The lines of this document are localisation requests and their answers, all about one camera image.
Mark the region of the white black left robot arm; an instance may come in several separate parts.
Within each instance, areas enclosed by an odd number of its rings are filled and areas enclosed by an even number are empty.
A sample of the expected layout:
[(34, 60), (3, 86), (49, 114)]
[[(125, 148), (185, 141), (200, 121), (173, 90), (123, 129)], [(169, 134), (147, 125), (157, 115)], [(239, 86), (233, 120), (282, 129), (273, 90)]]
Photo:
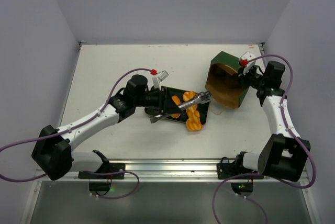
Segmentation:
[(108, 158), (101, 152), (76, 152), (75, 149), (101, 130), (116, 125), (135, 113), (138, 107), (151, 107), (165, 113), (179, 113), (169, 91), (161, 88), (166, 71), (154, 75), (154, 87), (148, 90), (143, 75), (133, 75), (126, 87), (107, 100), (97, 111), (66, 126), (44, 127), (33, 149), (32, 158), (53, 181), (68, 172), (92, 173), (97, 178), (111, 172)]

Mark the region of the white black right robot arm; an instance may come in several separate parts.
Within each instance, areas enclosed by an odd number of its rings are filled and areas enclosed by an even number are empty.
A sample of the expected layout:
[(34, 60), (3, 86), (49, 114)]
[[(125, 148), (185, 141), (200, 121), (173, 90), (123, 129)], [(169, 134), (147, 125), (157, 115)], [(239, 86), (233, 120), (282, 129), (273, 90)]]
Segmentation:
[(287, 110), (287, 96), (281, 89), (285, 65), (270, 61), (259, 74), (257, 65), (248, 60), (240, 60), (239, 64), (239, 80), (243, 86), (257, 90), (256, 96), (267, 116), (271, 136), (260, 154), (240, 152), (233, 162), (233, 172), (239, 178), (258, 172), (296, 182), (307, 161), (310, 143), (300, 139)]

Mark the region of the green paper bag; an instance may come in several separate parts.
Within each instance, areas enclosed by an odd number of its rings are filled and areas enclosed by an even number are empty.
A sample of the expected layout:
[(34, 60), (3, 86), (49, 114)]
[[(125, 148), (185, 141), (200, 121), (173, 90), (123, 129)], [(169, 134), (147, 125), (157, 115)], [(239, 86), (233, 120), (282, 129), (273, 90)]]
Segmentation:
[(239, 108), (248, 92), (238, 79), (240, 68), (239, 58), (224, 51), (210, 62), (205, 89), (217, 103), (230, 109)]

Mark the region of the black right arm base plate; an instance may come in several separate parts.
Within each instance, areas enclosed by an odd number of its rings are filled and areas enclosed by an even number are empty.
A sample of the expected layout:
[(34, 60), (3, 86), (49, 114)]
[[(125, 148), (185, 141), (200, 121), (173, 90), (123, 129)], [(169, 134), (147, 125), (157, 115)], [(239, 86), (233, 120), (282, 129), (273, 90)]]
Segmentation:
[(254, 170), (246, 169), (236, 162), (236, 160), (230, 160), (227, 157), (221, 158), (221, 160), (216, 164), (216, 171), (219, 180), (225, 180), (240, 174), (257, 173)]

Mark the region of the orange braided fake bread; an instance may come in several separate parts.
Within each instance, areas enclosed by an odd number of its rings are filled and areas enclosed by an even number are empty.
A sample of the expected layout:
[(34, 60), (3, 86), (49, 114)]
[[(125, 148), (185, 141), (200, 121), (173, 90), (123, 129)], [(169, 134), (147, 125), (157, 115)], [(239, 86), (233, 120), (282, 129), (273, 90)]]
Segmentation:
[[(195, 92), (185, 92), (183, 94), (183, 101), (189, 101), (196, 95)], [(198, 105), (191, 106), (186, 109), (186, 114), (188, 120), (186, 121), (186, 126), (189, 131), (200, 131), (203, 128), (203, 125), (200, 121), (200, 113), (197, 110)]]

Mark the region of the metal serving tongs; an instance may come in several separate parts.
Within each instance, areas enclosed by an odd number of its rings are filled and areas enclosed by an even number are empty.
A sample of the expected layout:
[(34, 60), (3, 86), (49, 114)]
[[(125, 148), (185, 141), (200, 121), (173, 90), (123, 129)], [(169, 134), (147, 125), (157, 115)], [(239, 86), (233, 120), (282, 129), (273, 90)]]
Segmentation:
[[(187, 108), (190, 108), (192, 106), (195, 106), (195, 105), (198, 105), (198, 104), (209, 103), (210, 100), (211, 100), (211, 92), (210, 91), (197, 93), (193, 96), (193, 98), (191, 98), (188, 101), (183, 102), (180, 105), (178, 105), (178, 108), (180, 109), (180, 112), (178, 112), (178, 114), (180, 114), (182, 111), (184, 111)], [(156, 116), (151, 116), (150, 117), (150, 122), (152, 124), (154, 124), (154, 123), (158, 122), (159, 120), (165, 119), (169, 116), (172, 116), (172, 114), (161, 113), (161, 114), (158, 114)]]

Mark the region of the orange oval fake bread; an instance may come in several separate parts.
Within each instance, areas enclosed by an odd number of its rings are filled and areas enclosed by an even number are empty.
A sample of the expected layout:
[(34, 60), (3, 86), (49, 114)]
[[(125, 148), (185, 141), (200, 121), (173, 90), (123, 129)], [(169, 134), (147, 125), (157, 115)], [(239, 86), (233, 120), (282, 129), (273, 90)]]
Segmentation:
[[(176, 105), (180, 105), (181, 104), (180, 99), (176, 95), (172, 96), (172, 100), (175, 102)], [(180, 115), (181, 115), (181, 113), (179, 113), (179, 114), (172, 114), (171, 117), (174, 118), (174, 119), (177, 119)]]

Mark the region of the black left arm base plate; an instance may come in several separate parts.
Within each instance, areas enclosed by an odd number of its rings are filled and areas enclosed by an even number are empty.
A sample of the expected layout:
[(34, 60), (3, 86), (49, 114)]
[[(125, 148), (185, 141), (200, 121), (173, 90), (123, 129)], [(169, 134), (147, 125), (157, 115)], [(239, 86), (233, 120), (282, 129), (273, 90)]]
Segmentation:
[(78, 172), (79, 179), (107, 179), (123, 180), (125, 163), (111, 162), (101, 152), (72, 152), (72, 167), (70, 172)]

